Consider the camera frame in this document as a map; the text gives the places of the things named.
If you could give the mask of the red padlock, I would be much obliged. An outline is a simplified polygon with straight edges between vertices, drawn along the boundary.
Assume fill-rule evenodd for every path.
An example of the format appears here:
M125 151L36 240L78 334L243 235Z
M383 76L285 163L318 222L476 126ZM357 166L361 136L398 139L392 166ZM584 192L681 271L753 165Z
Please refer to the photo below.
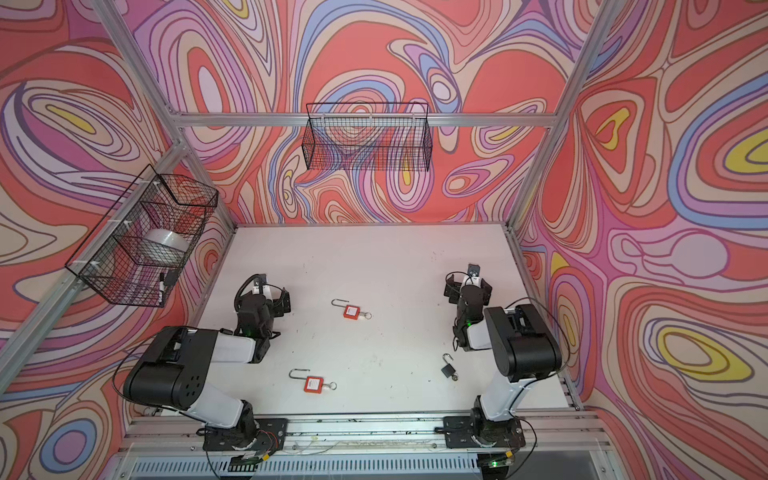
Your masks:
M309 369L291 369L288 377L292 380L303 381L303 390L306 393L321 394L325 386L325 380L322 377L311 375Z
M348 300L332 299L330 304L343 310L342 316L348 320L358 320L361 315L359 306L352 305Z

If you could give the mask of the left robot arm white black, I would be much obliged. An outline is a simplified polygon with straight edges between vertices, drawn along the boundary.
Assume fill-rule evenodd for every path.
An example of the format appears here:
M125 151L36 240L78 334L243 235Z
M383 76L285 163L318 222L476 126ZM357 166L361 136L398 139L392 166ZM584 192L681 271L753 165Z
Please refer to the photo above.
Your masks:
M234 398L207 380L213 364L249 365L264 360L274 320L291 311L290 293L277 288L241 289L233 302L232 331L165 327L154 336L128 373L122 395L128 401L171 410L202 423L202 435L216 451L248 450L261 428L250 402Z

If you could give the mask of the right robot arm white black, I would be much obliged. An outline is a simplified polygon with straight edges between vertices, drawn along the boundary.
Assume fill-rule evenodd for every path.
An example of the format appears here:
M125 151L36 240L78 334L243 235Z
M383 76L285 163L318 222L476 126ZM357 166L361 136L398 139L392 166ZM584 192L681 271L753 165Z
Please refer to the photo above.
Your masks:
M492 287L479 274L456 275L446 275L444 288L444 296L457 307L454 349L492 353L498 373L468 415L446 416L436 431L450 449L517 450L525 437L516 411L531 386L564 366L561 347L529 297L492 307Z

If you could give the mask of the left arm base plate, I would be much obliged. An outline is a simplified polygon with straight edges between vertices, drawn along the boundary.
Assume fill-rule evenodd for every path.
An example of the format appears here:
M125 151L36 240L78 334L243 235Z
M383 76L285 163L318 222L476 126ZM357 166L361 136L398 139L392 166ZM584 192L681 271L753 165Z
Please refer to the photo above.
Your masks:
M284 447L287 426L287 418L273 417L231 429L203 426L196 434L203 439L203 449L207 452L274 454Z

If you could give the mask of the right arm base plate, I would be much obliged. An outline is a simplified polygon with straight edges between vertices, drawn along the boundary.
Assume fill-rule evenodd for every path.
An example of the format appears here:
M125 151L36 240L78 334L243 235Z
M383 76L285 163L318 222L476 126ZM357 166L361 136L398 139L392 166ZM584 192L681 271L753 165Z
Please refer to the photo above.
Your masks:
M444 437L449 449L506 448L515 452L526 446L517 418L494 422L475 414L445 416L434 431Z

